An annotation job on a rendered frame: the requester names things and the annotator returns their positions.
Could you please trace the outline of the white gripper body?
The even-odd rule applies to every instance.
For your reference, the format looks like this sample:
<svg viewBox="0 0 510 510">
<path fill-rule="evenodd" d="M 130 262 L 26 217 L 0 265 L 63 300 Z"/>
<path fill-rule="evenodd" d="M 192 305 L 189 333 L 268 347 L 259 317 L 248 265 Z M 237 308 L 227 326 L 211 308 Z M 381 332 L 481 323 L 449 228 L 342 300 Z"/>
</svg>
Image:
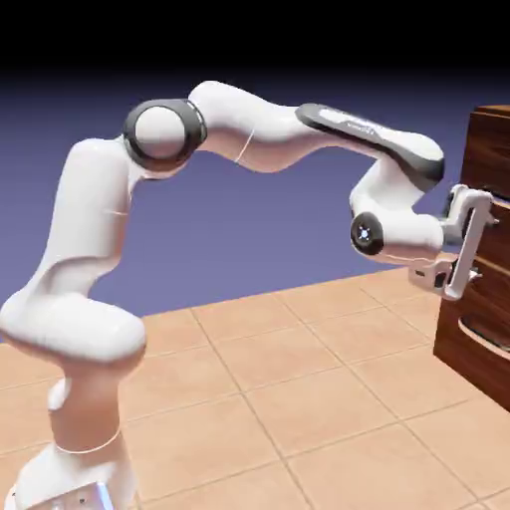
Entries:
<svg viewBox="0 0 510 510">
<path fill-rule="evenodd" d="M 443 298 L 459 300 L 469 283 L 468 271 L 473 266 L 484 229 L 489 224 L 493 196 L 489 191 L 470 188 L 466 184 L 455 184 L 451 190 L 448 213 L 443 222 L 445 238 L 462 241 L 457 259 L 452 263 Z"/>
</svg>

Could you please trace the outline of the large dark wood drawer front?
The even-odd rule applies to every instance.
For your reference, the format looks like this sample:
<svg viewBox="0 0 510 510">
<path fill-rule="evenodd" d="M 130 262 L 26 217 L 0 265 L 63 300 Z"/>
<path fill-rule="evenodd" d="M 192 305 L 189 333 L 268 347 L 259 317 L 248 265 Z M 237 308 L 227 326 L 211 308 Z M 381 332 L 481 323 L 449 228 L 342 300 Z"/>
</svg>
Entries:
<svg viewBox="0 0 510 510">
<path fill-rule="evenodd" d="M 510 350 L 510 276 L 484 264 L 482 277 L 466 287 L 458 301 L 440 305 L 433 353 L 485 395 L 510 412 L 510 362 L 481 347 L 459 328 Z"/>
</svg>

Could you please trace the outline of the dark wood cabinet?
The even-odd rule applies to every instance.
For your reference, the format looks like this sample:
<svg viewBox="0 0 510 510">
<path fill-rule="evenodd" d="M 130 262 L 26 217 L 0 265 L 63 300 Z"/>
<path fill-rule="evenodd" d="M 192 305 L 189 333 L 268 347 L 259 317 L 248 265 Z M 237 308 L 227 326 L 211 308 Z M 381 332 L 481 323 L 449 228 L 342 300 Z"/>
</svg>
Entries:
<svg viewBox="0 0 510 510">
<path fill-rule="evenodd" d="M 478 107 L 471 113 L 460 181 L 510 205 L 510 106 Z M 481 273 L 480 265 L 474 260 Z"/>
</svg>

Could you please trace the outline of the small dark wood drawer front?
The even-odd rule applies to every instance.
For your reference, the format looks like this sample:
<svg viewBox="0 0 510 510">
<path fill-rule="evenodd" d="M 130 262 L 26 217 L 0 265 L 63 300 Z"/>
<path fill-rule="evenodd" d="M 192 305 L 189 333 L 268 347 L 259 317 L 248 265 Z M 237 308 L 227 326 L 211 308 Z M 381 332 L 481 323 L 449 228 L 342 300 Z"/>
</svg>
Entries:
<svg viewBox="0 0 510 510">
<path fill-rule="evenodd" d="M 490 212 L 497 222 L 484 229 L 475 261 L 510 276 L 510 205 L 496 201 Z"/>
</svg>

